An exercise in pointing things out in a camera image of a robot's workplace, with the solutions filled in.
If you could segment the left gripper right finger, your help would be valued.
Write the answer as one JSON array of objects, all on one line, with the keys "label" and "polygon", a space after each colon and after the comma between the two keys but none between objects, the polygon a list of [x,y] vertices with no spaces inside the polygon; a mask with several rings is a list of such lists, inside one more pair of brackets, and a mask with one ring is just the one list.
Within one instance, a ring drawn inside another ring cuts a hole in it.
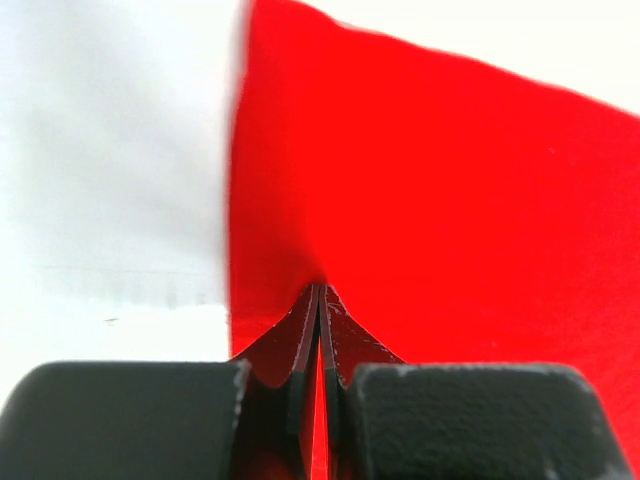
[{"label": "left gripper right finger", "polygon": [[408,364],[319,290],[333,479],[629,479],[592,386],[545,363]]}]

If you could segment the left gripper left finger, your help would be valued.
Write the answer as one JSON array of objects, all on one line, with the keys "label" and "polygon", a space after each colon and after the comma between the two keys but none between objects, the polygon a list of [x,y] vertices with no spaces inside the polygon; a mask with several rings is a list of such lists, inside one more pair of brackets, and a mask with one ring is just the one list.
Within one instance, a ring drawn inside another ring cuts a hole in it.
[{"label": "left gripper left finger", "polygon": [[319,289],[226,362],[52,362],[1,415],[5,479],[307,479]]}]

